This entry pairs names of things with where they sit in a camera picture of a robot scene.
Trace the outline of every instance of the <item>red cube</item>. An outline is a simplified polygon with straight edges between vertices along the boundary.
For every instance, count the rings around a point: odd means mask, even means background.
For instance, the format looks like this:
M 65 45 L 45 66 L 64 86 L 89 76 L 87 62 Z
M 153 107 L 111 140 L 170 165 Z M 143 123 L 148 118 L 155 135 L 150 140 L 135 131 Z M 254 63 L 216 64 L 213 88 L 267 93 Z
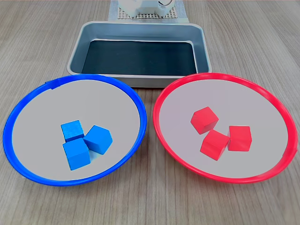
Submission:
M 200 135 L 212 130 L 218 121 L 219 118 L 209 107 L 198 110 L 191 119 L 192 125 Z
M 249 151 L 252 142 L 250 127 L 230 126 L 229 127 L 229 151 Z
M 200 152 L 217 161 L 223 154 L 228 142 L 228 136 L 211 130 L 204 138 Z

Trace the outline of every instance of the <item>white grid mat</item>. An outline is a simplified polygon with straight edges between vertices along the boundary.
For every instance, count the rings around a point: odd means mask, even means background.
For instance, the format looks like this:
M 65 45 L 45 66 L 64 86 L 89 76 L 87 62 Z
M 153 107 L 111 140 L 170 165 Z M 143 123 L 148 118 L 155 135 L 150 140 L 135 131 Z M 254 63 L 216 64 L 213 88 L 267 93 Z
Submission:
M 118 8 L 118 19 L 124 20 L 124 19 L 132 19 L 133 17 L 130 17 L 127 15 L 121 8 Z M 134 19 L 177 19 L 177 11 L 175 6 L 169 11 L 169 13 L 165 16 L 159 16 L 157 14 L 139 14 Z

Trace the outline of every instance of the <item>blue rim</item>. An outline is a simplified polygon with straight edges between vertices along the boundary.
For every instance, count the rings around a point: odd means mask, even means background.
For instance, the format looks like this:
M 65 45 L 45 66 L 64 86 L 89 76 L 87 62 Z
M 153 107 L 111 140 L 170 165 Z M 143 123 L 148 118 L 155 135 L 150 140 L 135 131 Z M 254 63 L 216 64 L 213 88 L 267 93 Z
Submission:
M 84 179 L 79 179 L 79 180 L 68 180 L 68 181 L 60 181 L 60 180 L 50 180 L 50 179 L 45 179 L 43 177 L 37 176 L 34 173 L 30 172 L 27 170 L 18 160 L 18 158 L 15 155 L 15 151 L 13 148 L 13 128 L 15 125 L 15 121 L 22 111 L 22 109 L 36 96 L 41 94 L 42 92 L 48 90 L 48 89 L 55 89 L 61 85 L 64 85 L 69 82 L 73 81 L 79 81 L 79 80 L 95 80 L 95 81 L 102 81 L 105 83 L 109 83 L 111 85 L 114 85 L 115 87 L 121 89 L 124 91 L 126 94 L 128 94 L 131 99 L 134 101 L 137 110 L 140 115 L 140 130 L 138 133 L 138 137 L 129 151 L 127 155 L 119 161 L 116 165 L 113 167 L 109 168 L 108 170 L 99 173 L 97 175 L 84 178 Z M 79 75 L 70 75 L 70 76 L 65 76 L 62 78 L 55 79 L 53 81 L 46 82 L 42 86 L 36 88 L 33 90 L 31 93 L 29 93 L 26 97 L 24 97 L 18 104 L 17 106 L 13 109 L 11 112 L 10 116 L 8 117 L 4 130 L 3 130 L 3 148 L 4 152 L 6 154 L 6 157 L 10 164 L 24 177 L 40 183 L 40 184 L 45 184 L 45 185 L 51 185 L 51 186 L 73 186 L 73 185 L 79 185 L 79 184 L 84 184 L 88 183 L 97 179 L 100 179 L 112 172 L 114 172 L 116 169 L 118 169 L 120 166 L 122 166 L 132 155 L 136 152 L 138 147 L 140 146 L 146 132 L 146 127 L 147 127 L 147 113 L 145 109 L 145 105 L 143 104 L 143 101 L 141 98 L 137 95 L 137 93 L 130 88 L 128 85 L 125 83 L 116 80 L 111 77 L 107 76 L 102 76 L 102 75 L 94 75 L 94 74 L 79 74 Z

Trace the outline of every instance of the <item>red rim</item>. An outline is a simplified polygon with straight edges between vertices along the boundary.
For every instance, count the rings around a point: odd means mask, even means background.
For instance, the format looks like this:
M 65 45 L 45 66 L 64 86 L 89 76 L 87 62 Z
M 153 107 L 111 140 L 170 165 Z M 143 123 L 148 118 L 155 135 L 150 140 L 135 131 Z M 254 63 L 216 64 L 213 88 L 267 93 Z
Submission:
M 165 141 L 163 134 L 161 133 L 160 130 L 160 125 L 159 125 L 159 113 L 161 106 L 164 102 L 164 100 L 167 98 L 167 96 L 176 88 L 189 83 L 193 81 L 199 81 L 199 80 L 225 80 L 225 81 L 231 81 L 235 83 L 239 83 L 241 85 L 244 85 L 246 87 L 251 88 L 252 90 L 258 92 L 261 94 L 263 97 L 265 97 L 269 102 L 271 102 L 275 108 L 279 111 L 281 114 L 282 118 L 285 121 L 286 127 L 287 127 L 287 133 L 288 133 L 288 140 L 287 140 L 287 146 L 285 149 L 285 152 L 281 158 L 281 160 L 276 164 L 275 167 L 270 169 L 269 171 L 260 174 L 258 176 L 254 177 L 248 177 L 248 178 L 226 178 L 226 177 L 220 177 L 216 176 L 207 172 L 204 172 L 202 170 L 199 170 L 192 165 L 188 164 L 184 160 L 182 160 L 179 156 L 176 155 L 176 153 L 170 148 L 168 143 Z M 153 109 L 153 124 L 155 131 L 157 133 L 157 136 L 159 140 L 161 141 L 162 145 L 164 148 L 169 152 L 169 154 L 176 159 L 179 163 L 190 169 L 191 171 L 200 174 L 204 177 L 213 179 L 213 180 L 218 180 L 222 182 L 227 182 L 227 183 L 236 183 L 236 184 L 247 184 L 247 183 L 255 183 L 255 182 L 260 182 L 263 180 L 270 179 L 276 175 L 278 175 L 280 172 L 282 172 L 293 160 L 294 156 L 297 153 L 297 145 L 298 145 L 298 135 L 297 135 L 297 129 L 296 125 L 289 114 L 288 110 L 285 108 L 285 106 L 275 97 L 273 96 L 270 92 L 268 92 L 266 89 L 258 86 L 257 84 L 245 80 L 240 77 L 228 75 L 228 74 L 219 74 L 219 73 L 202 73 L 202 74 L 193 74 L 189 75 L 186 77 L 183 77 L 181 79 L 178 79 L 168 85 L 162 93 L 159 95 Z

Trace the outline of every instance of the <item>black tray bottom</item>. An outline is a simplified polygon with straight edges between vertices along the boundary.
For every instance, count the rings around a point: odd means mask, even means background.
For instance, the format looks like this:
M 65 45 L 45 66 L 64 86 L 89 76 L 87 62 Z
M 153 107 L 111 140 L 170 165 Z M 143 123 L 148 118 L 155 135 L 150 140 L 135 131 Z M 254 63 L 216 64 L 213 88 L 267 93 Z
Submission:
M 178 75 L 196 73 L 186 42 L 102 41 L 90 43 L 83 74 Z

